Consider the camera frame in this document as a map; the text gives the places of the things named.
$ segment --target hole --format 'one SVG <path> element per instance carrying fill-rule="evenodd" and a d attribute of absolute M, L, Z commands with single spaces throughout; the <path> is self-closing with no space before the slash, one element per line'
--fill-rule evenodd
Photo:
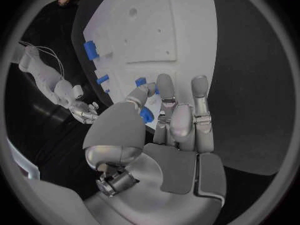
<path fill-rule="evenodd" d="M 129 16 L 130 16 L 131 18 L 135 18 L 135 17 L 137 16 L 137 14 L 138 14 L 138 10 L 137 10 L 136 8 L 131 8 L 131 9 L 129 10 Z"/>

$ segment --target wire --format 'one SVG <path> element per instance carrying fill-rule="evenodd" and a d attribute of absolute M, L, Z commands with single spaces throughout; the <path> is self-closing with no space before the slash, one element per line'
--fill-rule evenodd
<path fill-rule="evenodd" d="M 59 66 L 59 71 L 60 71 L 60 75 L 62 76 L 63 79 L 65 79 L 65 69 L 64 69 L 64 66 L 63 66 L 63 63 L 62 61 L 59 59 L 59 57 L 57 56 L 57 54 L 49 47 L 46 47 L 46 46 L 35 46 L 27 41 L 19 41 L 20 44 L 22 45 L 25 45 L 25 46 L 32 46 L 32 47 L 35 47 L 38 51 L 41 51 L 45 54 L 48 54 L 52 57 L 54 57 L 57 62 L 58 62 L 58 66 Z"/>

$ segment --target white robotic arm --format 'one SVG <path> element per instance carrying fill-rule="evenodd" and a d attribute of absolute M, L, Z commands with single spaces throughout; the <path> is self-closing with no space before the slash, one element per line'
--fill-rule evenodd
<path fill-rule="evenodd" d="M 40 58 L 39 50 L 41 49 L 33 45 L 18 44 L 12 62 L 17 63 L 22 72 L 30 73 L 34 77 L 37 88 L 52 103 L 69 109 L 79 122 L 93 124 L 98 118 L 96 110 L 99 106 L 95 102 L 87 105 L 79 101 L 84 94 L 82 87 L 72 86 L 62 74 L 46 65 Z"/>

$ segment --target dark background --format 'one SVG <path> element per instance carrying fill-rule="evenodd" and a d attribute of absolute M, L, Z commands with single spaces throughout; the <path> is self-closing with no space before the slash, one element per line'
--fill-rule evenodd
<path fill-rule="evenodd" d="M 298 22 L 298 8 L 299 0 L 269 0 L 275 4 L 284 13 L 285 19 L 289 20 L 295 31 L 296 40 L 299 38 L 300 24 Z M 5 29 L 9 25 L 9 21 L 13 16 L 22 12 L 22 3 L 24 0 L 1 0 L 0 5 L 2 7 L 2 17 L 0 23 L 1 35 L 5 36 Z M 6 184 L 6 181 L 1 176 L 1 194 L 2 204 L 5 205 L 3 216 L 9 218 L 11 224 L 15 224 L 18 221 L 22 221 L 24 224 L 35 224 L 34 220 L 29 214 L 20 206 L 19 202 L 15 199 L 15 196 L 10 191 Z M 298 214 L 296 211 L 296 204 L 299 198 L 298 187 L 300 185 L 300 176 L 297 176 L 293 186 L 289 193 L 277 207 L 277 209 L 271 214 L 271 216 L 263 223 L 264 225 L 276 224 L 280 220 L 287 219 L 291 223 L 297 223 L 299 221 Z"/>

